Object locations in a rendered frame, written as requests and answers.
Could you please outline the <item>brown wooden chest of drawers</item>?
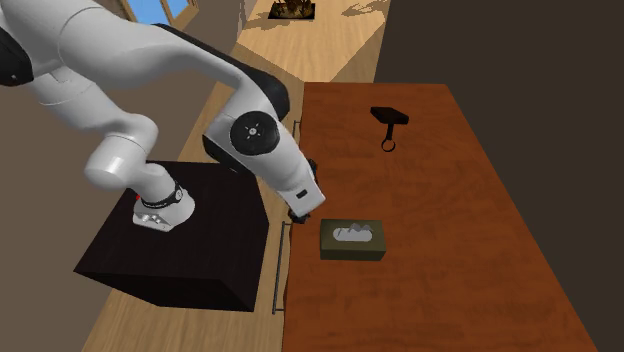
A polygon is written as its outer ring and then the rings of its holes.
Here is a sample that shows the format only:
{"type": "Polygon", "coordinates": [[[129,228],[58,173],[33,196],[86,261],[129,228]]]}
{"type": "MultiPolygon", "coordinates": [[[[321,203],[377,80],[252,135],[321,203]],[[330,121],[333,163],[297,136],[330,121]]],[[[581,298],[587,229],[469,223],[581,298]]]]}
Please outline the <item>brown wooden chest of drawers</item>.
{"type": "Polygon", "coordinates": [[[292,229],[283,352],[598,352],[450,90],[307,83],[325,202],[292,229]],[[386,126],[371,107],[409,116],[386,126]],[[380,261],[322,260],[322,219],[381,220],[380,261]]]}

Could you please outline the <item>dark tray with brown plant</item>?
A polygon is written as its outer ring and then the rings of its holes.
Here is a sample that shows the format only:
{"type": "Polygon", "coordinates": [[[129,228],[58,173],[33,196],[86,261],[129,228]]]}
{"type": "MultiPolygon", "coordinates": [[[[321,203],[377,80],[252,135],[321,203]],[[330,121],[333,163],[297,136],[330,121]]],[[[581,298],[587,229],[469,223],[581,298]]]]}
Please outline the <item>dark tray with brown plant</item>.
{"type": "Polygon", "coordinates": [[[315,4],[311,0],[275,0],[269,19],[308,20],[315,18],[315,4]]]}

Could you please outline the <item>black robot stand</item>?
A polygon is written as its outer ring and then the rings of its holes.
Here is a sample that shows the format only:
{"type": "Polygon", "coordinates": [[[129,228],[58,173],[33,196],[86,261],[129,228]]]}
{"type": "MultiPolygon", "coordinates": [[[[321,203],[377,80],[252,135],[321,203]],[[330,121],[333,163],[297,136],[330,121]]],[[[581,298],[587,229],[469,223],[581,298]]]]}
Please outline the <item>black robot stand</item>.
{"type": "Polygon", "coordinates": [[[169,232],[136,225],[126,190],[75,273],[162,307],[251,312],[269,221],[256,177],[219,163],[164,162],[195,201],[169,232]]]}

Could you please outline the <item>window with wooden frame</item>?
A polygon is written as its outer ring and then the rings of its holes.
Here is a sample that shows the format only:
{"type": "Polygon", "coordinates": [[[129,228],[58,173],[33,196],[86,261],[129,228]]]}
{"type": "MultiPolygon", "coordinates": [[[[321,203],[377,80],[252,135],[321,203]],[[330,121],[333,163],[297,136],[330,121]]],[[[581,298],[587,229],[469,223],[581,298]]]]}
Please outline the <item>window with wooden frame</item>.
{"type": "Polygon", "coordinates": [[[144,24],[162,23],[183,29],[198,14],[197,0],[120,0],[127,16],[144,24]]]}

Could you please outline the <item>olive green tissue box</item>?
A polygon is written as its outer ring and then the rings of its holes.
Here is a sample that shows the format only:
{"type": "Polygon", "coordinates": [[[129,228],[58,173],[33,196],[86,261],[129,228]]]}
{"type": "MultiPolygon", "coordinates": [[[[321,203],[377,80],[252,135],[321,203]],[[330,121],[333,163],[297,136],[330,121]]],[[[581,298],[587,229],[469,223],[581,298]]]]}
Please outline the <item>olive green tissue box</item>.
{"type": "Polygon", "coordinates": [[[322,219],[319,233],[322,260],[380,261],[386,253],[381,220],[322,219]]]}

